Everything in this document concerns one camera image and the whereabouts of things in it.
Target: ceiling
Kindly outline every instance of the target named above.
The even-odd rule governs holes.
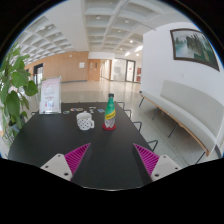
[[[18,37],[29,64],[71,51],[112,52],[140,60],[134,52],[143,34],[173,22],[191,22],[159,0],[69,0],[42,14]]]

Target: mug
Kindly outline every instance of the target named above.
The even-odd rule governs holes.
[[[76,116],[77,124],[79,128],[83,131],[89,130],[90,128],[94,128],[94,121],[92,120],[92,115],[84,111],[83,113],[79,113]]]

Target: black table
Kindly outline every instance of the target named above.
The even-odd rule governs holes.
[[[138,129],[115,102],[116,126],[113,131],[102,128],[107,102],[62,103],[61,114],[36,113],[16,136],[8,158],[41,167],[55,154],[67,154],[87,143],[86,151],[72,182],[93,189],[133,189],[152,182],[133,143],[150,149]],[[92,114],[95,128],[82,131],[77,126],[76,115],[63,114],[71,108],[96,107]]]

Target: bottle label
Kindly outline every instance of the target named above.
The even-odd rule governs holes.
[[[105,115],[105,119],[109,120],[109,119],[115,117],[115,115],[116,115],[116,112],[115,112],[115,109],[114,109],[112,113],[109,113],[109,114]]]

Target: floor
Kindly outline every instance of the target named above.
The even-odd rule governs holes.
[[[124,102],[125,109],[132,111],[131,120],[142,122],[141,134],[145,140],[158,140],[158,145],[155,149],[156,154],[169,156],[182,168],[194,165],[204,152],[202,148],[180,127],[177,127],[173,135],[168,138],[175,126],[175,121],[162,111],[159,111],[155,119],[152,120],[156,107],[144,100],[139,108],[142,99],[139,95],[139,90],[139,83],[108,81],[104,78],[101,78],[100,81],[69,82],[61,85],[61,101],[64,103],[107,102],[108,93],[114,93],[114,100]],[[30,110],[27,112],[30,119],[31,112],[38,111],[38,96],[31,97],[29,101]],[[0,139],[0,148],[7,154],[9,147],[2,139]],[[204,155],[199,163],[216,159],[218,159],[218,155],[213,150],[208,157]]]

